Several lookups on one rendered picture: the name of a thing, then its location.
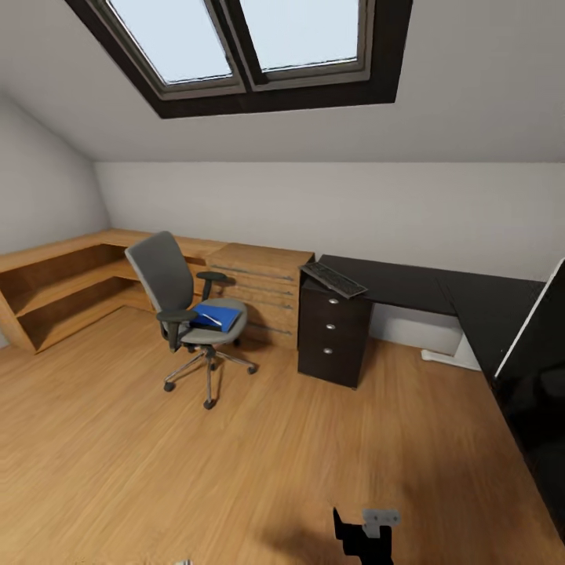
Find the keyboard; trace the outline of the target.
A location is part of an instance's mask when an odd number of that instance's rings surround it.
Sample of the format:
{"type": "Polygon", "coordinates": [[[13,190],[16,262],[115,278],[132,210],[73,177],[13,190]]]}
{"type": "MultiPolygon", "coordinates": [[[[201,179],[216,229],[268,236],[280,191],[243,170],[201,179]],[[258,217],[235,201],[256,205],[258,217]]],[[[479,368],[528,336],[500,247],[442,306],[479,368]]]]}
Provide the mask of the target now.
{"type": "Polygon", "coordinates": [[[337,274],[326,266],[322,266],[318,262],[304,264],[304,266],[297,266],[303,272],[306,272],[311,277],[319,280],[324,285],[327,285],[332,290],[337,291],[341,296],[349,299],[351,296],[364,293],[367,291],[363,286],[357,285],[352,280],[346,279],[343,275],[337,274]]]}

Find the swivel chair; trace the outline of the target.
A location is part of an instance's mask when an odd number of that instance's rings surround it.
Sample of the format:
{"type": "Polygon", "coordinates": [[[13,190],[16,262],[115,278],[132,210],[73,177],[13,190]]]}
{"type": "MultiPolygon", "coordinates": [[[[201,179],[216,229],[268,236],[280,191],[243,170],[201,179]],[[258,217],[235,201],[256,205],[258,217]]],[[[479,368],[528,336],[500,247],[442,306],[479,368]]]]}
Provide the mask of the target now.
{"type": "Polygon", "coordinates": [[[210,372],[214,371],[214,357],[247,365],[249,374],[257,372],[253,363],[216,351],[231,341],[234,346],[239,346],[238,336],[246,325],[248,308],[234,297],[210,297],[211,282],[226,278],[226,274],[206,271],[196,274],[198,278],[206,280],[202,301],[188,310],[194,299],[194,278],[176,239],[169,231],[151,234],[128,247],[125,254],[157,309],[156,318],[160,321],[162,336],[169,342],[170,352],[176,353],[179,348],[187,348],[190,353],[194,350],[202,352],[163,380],[164,392],[169,393],[173,388],[169,379],[206,359],[207,400],[203,406],[209,410],[213,406],[210,372]],[[200,314],[195,311],[199,304],[239,309],[240,313],[227,333],[183,326],[182,322],[199,317],[200,314]]]}

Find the monitor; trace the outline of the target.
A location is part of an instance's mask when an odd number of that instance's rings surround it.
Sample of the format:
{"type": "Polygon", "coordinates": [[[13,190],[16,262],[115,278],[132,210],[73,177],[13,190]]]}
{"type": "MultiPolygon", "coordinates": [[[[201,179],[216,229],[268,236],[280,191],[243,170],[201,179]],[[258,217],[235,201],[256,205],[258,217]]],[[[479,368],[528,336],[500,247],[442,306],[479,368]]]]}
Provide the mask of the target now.
{"type": "Polygon", "coordinates": [[[565,363],[565,257],[546,279],[527,320],[506,352],[495,377],[501,382],[525,374],[536,374],[536,385],[544,401],[558,418],[563,411],[550,398],[542,384],[541,372],[565,363]]]}

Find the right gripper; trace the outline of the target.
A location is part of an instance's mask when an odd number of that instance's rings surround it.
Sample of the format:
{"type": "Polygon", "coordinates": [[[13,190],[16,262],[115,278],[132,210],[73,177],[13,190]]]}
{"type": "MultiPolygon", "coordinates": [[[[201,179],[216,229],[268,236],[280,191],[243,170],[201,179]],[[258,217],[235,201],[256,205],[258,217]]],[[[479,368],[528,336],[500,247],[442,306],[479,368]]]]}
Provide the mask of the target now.
{"type": "Polygon", "coordinates": [[[392,555],[392,530],[381,526],[379,538],[368,538],[361,525],[342,523],[337,509],[334,509],[334,526],[336,539],[343,540],[344,554],[347,556],[359,555],[362,565],[370,565],[376,556],[382,555],[390,558],[392,555]]]}

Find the folder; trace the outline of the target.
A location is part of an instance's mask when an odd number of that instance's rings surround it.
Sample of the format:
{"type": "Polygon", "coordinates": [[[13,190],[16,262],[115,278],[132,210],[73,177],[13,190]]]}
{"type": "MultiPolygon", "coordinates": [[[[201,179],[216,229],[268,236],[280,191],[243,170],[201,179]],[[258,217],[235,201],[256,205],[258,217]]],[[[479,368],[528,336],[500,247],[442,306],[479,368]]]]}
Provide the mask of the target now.
{"type": "Polygon", "coordinates": [[[200,314],[199,317],[193,321],[182,322],[183,326],[225,333],[230,330],[240,313],[239,309],[208,306],[207,304],[199,304],[195,311],[200,314]]]}

